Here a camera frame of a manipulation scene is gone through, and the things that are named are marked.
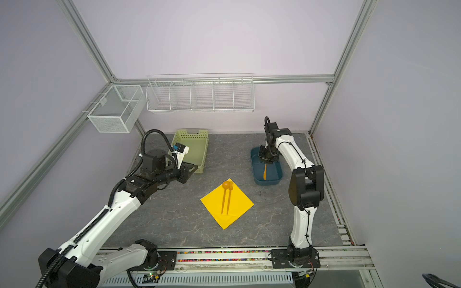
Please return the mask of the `orange plastic knife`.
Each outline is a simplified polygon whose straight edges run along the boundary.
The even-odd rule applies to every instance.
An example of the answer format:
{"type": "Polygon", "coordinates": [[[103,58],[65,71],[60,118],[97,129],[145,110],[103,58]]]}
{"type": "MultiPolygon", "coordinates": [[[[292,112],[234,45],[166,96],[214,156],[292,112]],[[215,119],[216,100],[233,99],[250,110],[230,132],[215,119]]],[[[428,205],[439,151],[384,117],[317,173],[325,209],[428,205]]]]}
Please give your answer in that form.
{"type": "Polygon", "coordinates": [[[267,166],[268,164],[265,164],[264,166],[264,171],[263,171],[263,180],[267,181],[267,166]]]}

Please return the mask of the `orange plastic spoon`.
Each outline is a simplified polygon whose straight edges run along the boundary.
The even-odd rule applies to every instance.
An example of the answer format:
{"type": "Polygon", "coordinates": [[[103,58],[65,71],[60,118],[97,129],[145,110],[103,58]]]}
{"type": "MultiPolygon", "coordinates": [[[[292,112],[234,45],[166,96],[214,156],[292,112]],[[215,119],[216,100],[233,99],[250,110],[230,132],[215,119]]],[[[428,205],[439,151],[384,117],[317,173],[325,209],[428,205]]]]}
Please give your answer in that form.
{"type": "Polygon", "coordinates": [[[230,182],[230,181],[225,181],[222,184],[222,188],[223,188],[222,210],[221,210],[222,214],[224,213],[224,204],[225,204],[225,201],[226,201],[226,193],[227,193],[228,190],[231,189],[231,186],[232,186],[232,182],[230,182]]]}

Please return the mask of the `orange plastic fork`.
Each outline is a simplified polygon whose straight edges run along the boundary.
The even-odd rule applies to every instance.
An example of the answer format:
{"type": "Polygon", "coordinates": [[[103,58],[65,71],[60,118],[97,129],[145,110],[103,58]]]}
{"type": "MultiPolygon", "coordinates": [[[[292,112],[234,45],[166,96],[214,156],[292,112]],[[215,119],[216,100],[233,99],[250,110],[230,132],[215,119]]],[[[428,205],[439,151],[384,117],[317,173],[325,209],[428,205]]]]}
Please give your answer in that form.
{"type": "Polygon", "coordinates": [[[234,189],[234,183],[232,181],[229,181],[228,182],[228,192],[229,192],[229,195],[228,195],[228,204],[227,204],[227,211],[226,211],[226,214],[228,215],[229,214],[229,210],[230,210],[230,205],[231,205],[231,196],[232,196],[232,191],[234,189]]]}

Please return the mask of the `yellow paper napkin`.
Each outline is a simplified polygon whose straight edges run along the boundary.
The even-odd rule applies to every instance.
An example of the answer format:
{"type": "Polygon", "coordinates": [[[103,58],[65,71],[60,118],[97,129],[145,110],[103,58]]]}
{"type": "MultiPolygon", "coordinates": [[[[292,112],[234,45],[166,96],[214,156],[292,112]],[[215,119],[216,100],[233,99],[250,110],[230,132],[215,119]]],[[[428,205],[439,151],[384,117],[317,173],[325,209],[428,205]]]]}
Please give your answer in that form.
{"type": "Polygon", "coordinates": [[[230,178],[200,201],[223,230],[254,206],[254,203],[230,178]]]}

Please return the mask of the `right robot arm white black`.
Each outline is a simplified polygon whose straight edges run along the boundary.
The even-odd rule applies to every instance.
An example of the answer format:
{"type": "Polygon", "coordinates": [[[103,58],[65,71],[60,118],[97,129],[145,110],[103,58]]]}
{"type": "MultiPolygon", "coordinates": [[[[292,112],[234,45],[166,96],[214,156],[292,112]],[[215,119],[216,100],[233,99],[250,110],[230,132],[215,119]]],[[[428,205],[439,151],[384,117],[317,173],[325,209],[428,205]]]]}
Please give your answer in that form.
{"type": "Polygon", "coordinates": [[[312,229],[316,210],[325,196],[325,171],[311,162],[289,128],[280,128],[269,117],[264,118],[266,144],[260,146],[258,157],[266,165],[283,157],[291,169],[288,194],[294,207],[294,221],[286,250],[271,253],[275,268],[311,268],[320,266],[318,251],[313,246],[312,229]]]}

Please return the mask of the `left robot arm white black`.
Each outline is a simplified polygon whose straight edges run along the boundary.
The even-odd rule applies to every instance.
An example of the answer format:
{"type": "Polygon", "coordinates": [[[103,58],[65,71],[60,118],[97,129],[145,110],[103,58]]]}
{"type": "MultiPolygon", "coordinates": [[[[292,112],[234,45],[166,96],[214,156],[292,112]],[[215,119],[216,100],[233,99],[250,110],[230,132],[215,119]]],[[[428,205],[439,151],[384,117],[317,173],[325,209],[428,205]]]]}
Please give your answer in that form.
{"type": "Polygon", "coordinates": [[[156,270],[161,265],[157,246],[147,240],[97,257],[108,238],[151,195],[172,181],[185,184],[198,169],[184,161],[190,149],[185,144],[167,141],[167,151],[146,151],[146,140],[144,137],[140,145],[139,163],[117,182],[103,209],[59,248],[48,248],[39,256],[42,276],[38,288],[97,288],[123,271],[136,267],[156,270]]]}

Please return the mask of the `dark teal plastic bin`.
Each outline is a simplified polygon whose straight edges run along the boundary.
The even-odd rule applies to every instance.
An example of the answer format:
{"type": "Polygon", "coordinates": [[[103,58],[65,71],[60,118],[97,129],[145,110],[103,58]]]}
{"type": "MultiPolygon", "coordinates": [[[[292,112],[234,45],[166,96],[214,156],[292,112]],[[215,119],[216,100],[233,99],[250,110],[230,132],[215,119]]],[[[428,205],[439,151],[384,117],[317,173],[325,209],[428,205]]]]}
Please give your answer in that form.
{"type": "Polygon", "coordinates": [[[250,152],[252,161],[253,179],[259,186],[277,185],[283,178],[282,167],[279,162],[265,164],[259,158],[259,147],[250,152]]]}

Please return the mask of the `green perforated plastic basket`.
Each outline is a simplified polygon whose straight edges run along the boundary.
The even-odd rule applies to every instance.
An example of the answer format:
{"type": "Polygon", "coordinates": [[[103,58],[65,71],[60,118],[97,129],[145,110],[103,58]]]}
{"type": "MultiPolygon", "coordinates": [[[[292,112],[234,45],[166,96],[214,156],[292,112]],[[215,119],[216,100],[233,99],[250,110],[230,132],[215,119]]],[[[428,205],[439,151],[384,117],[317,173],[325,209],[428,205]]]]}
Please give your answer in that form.
{"type": "Polygon", "coordinates": [[[172,144],[176,143],[189,147],[184,157],[187,163],[198,166],[195,174],[202,174],[205,168],[206,155],[209,144],[209,132],[204,129],[180,129],[175,132],[172,144]]]}

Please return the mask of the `white mesh wall basket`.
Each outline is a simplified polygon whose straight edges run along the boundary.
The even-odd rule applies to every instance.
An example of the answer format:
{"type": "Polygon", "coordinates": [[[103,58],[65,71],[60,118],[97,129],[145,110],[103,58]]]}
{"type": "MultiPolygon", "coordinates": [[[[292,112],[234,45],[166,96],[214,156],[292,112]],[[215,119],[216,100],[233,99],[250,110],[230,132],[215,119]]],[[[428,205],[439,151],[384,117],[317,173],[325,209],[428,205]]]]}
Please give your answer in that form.
{"type": "Polygon", "coordinates": [[[88,119],[100,133],[128,134],[145,105],[140,85],[111,85],[90,110],[88,119]]]}

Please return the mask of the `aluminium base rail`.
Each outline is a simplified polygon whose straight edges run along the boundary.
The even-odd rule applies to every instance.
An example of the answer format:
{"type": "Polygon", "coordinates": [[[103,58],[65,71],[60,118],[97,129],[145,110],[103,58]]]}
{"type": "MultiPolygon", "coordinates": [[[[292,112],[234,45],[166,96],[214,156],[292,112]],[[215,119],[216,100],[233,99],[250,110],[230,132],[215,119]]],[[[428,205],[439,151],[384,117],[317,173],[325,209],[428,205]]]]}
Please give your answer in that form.
{"type": "Polygon", "coordinates": [[[293,283],[321,271],[357,270],[367,288],[380,288],[371,256],[364,246],[317,247],[310,256],[291,259],[284,248],[191,248],[147,250],[140,244],[100,250],[83,271],[71,272],[71,288],[96,288],[127,283],[138,286],[218,286],[293,283]]]}

